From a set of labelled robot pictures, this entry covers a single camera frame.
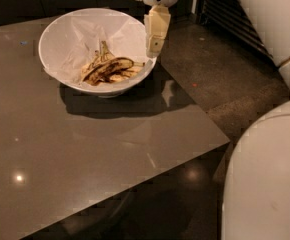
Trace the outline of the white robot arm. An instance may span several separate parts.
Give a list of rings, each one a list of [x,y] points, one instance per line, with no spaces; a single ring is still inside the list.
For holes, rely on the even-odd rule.
[[[290,0],[238,0],[290,89]],[[290,240],[290,101],[237,142],[224,184],[221,240]]]

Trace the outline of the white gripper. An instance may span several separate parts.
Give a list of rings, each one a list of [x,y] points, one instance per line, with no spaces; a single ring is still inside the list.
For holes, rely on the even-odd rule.
[[[144,15],[146,31],[146,54],[150,58],[158,57],[164,46],[171,15],[167,7],[171,7],[178,0],[136,0],[145,5],[153,6]]]

